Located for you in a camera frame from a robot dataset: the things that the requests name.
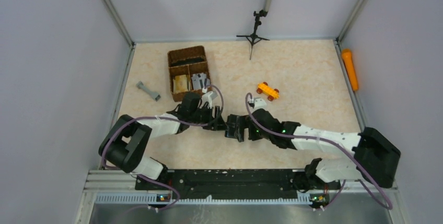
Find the gold cards in basket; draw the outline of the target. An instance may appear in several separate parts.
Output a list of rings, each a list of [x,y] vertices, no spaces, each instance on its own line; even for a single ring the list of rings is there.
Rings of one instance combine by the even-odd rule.
[[[191,90],[191,82],[188,75],[174,76],[172,82],[174,94],[188,92]]]

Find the black mini tripod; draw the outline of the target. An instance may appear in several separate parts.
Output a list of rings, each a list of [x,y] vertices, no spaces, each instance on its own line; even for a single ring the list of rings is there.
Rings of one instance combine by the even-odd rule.
[[[247,41],[250,44],[250,54],[249,54],[249,60],[252,60],[252,54],[253,54],[253,48],[254,46],[259,43],[260,41],[269,41],[269,39],[261,37],[258,35],[258,28],[262,24],[261,18],[267,16],[267,11],[260,10],[260,11],[254,11],[254,26],[253,26],[253,32],[249,35],[236,35],[237,38],[246,38]]]

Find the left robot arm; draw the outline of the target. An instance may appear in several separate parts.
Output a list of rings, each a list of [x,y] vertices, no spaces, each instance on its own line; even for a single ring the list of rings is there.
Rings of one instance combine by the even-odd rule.
[[[102,162],[110,162],[126,173],[147,177],[148,183],[155,189],[165,187],[167,167],[145,154],[148,141],[180,134],[190,126],[211,131],[225,130],[222,108],[213,105],[217,96],[213,91],[202,95],[187,92],[176,108],[160,116],[133,118],[125,114],[119,117],[99,147]]]

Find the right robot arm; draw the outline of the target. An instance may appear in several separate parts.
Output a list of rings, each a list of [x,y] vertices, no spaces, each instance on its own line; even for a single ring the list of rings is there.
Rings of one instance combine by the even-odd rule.
[[[282,121],[258,109],[251,115],[228,117],[226,137],[244,141],[267,139],[281,149],[314,150],[334,154],[335,159],[315,158],[304,168],[299,188],[321,188],[326,183],[361,180],[381,188],[393,186],[401,152],[378,130],[365,127],[361,133],[331,132],[299,122]]]

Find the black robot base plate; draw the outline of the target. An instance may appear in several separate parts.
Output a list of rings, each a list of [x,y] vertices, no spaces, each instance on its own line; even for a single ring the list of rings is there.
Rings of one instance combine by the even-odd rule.
[[[295,199],[309,190],[341,187],[294,169],[175,169],[164,172],[159,182],[175,188],[181,199]]]

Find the orange toy brick car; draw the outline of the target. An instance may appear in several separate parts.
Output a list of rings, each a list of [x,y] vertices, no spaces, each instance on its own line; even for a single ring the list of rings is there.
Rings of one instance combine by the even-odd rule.
[[[274,101],[279,98],[279,90],[272,88],[267,82],[261,82],[257,85],[256,92],[265,95],[268,101]]]

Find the brown wicker basket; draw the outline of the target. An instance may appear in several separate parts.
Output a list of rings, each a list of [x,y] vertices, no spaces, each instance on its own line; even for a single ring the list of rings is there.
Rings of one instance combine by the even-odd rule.
[[[171,50],[167,53],[170,92],[174,102],[181,102],[185,91],[178,92],[174,87],[176,77],[186,75],[190,88],[188,91],[202,95],[201,85],[194,85],[191,80],[194,74],[205,74],[208,82],[212,83],[205,48],[202,45],[189,48]]]

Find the orange flashlight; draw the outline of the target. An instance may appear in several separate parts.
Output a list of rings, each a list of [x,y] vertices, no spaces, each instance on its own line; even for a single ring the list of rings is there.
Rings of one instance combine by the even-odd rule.
[[[341,57],[346,68],[348,79],[353,91],[359,89],[357,75],[353,64],[353,55],[350,49],[344,49],[341,53]]]

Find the grey plastic connector piece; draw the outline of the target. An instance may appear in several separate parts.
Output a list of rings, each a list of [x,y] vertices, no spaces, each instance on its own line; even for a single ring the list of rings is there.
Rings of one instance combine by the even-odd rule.
[[[139,81],[136,84],[136,87],[142,91],[144,91],[146,94],[148,94],[154,101],[158,101],[161,99],[161,95],[158,92],[152,91],[149,88],[147,88],[141,81]]]

